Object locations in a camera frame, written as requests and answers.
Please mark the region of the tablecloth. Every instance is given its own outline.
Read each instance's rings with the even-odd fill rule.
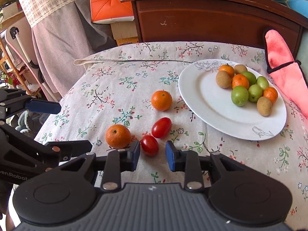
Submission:
[[[164,152],[167,140],[178,149],[194,150],[202,156],[218,151],[284,183],[293,195],[286,223],[294,230],[308,228],[307,120],[285,97],[287,122],[281,133],[269,140],[240,140],[201,121],[181,98],[178,79],[190,63],[215,58],[245,64],[271,80],[262,49],[214,42],[153,42],[116,47],[75,62],[88,70],[60,102],[62,111],[47,119],[36,141],[45,144],[89,140],[92,151],[104,156],[111,150],[104,137],[109,126],[123,124],[130,129],[132,140],[140,140],[150,133],[154,122],[169,117],[172,129],[165,139],[158,140],[159,154],[147,157],[141,152],[137,170],[122,173],[123,183],[183,182],[182,172],[169,171]],[[151,105],[151,95],[157,90],[166,90],[173,97],[171,108],[165,112]],[[102,174],[99,173],[96,186]],[[205,186],[210,186],[207,172],[204,181]]]

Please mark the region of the oval plate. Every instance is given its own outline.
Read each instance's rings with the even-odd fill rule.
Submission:
[[[207,59],[187,66],[179,77],[180,94],[186,105],[204,122],[217,130],[240,139],[260,141],[281,132],[286,122],[286,107],[281,94],[270,116],[258,113],[255,102],[243,107],[231,101],[231,88],[222,89],[216,84],[216,74],[222,64],[235,66],[232,61]],[[247,67],[256,77],[260,74]]]

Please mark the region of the tangerine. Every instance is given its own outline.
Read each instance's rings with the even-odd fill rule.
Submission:
[[[232,88],[236,86],[243,86],[246,89],[249,89],[249,80],[246,76],[242,74],[237,74],[232,79]]]
[[[264,97],[270,99],[270,101],[272,102],[272,104],[274,104],[277,99],[278,99],[278,92],[275,88],[273,87],[268,87],[263,91],[263,95]]]
[[[172,105],[172,96],[167,91],[159,90],[152,95],[151,103],[158,111],[166,111]]]
[[[229,64],[223,64],[219,67],[218,71],[222,71],[222,70],[227,71],[230,78],[233,78],[235,71],[232,66],[230,66]]]
[[[112,148],[125,148],[131,141],[131,133],[127,127],[115,124],[107,129],[105,139]]]

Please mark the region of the pile of fruit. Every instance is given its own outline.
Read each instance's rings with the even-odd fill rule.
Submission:
[[[158,111],[166,111],[172,105],[172,96],[167,91],[156,91],[151,97],[153,108]],[[172,122],[169,118],[164,117],[154,123],[151,134],[145,135],[140,141],[142,150],[148,156],[158,154],[159,145],[156,140],[166,137],[171,130]],[[106,142],[114,149],[122,149],[131,142],[131,133],[129,129],[123,125],[115,124],[109,127],[105,135]]]
[[[219,87],[232,88],[231,100],[241,107],[248,101],[256,102],[258,112],[262,116],[269,116],[272,107],[278,98],[278,92],[270,87],[264,76],[256,76],[249,72],[242,64],[233,68],[228,64],[221,65],[216,75],[216,83]]]

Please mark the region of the headboard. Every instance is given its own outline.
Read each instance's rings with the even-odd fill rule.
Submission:
[[[131,1],[140,42],[213,41],[264,48],[276,29],[296,56],[308,19],[272,0]]]

